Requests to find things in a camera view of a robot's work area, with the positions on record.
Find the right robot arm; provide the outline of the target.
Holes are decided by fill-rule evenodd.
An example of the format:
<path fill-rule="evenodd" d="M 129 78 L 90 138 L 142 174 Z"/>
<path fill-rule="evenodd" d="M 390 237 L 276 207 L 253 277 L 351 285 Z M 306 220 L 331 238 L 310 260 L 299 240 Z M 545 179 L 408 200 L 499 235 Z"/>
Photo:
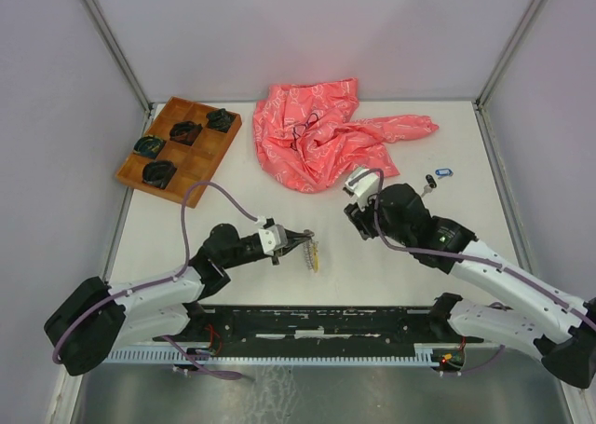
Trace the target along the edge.
<path fill-rule="evenodd" d="M 477 337 L 538 360 L 560 381 L 588 388 L 595 377 L 595 302 L 568 294 L 494 251 L 456 221 L 433 216 L 410 185 L 384 186 L 364 171 L 344 186 L 345 215 L 363 239 L 380 238 L 393 251 L 468 282 L 493 298 L 482 306 L 442 294 L 427 318 L 439 341 Z"/>

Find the large keyring with yellow handle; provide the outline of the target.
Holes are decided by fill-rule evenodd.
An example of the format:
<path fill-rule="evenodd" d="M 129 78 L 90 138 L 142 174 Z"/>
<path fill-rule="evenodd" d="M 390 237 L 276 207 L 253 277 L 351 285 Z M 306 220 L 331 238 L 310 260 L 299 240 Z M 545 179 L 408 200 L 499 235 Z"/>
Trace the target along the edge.
<path fill-rule="evenodd" d="M 319 257 L 318 257 L 318 244 L 310 239 L 302 244 L 305 264 L 307 268 L 313 272 L 318 273 L 319 271 Z"/>

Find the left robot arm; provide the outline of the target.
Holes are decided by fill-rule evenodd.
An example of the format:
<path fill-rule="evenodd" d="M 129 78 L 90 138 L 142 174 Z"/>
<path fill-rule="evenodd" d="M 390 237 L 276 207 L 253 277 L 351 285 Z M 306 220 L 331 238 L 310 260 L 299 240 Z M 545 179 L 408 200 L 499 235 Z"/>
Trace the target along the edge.
<path fill-rule="evenodd" d="M 115 349 L 178 334 L 198 339 L 205 332 L 206 318 L 189 307 L 219 293 L 231 280 L 228 269 L 265 259 L 278 264 L 280 257 L 313 238 L 310 230 L 292 231 L 273 222 L 246 237 L 230 224 L 219 224 L 193 257 L 167 273 L 140 284 L 88 278 L 44 325 L 53 346 L 52 360 L 69 375 L 80 376 Z"/>

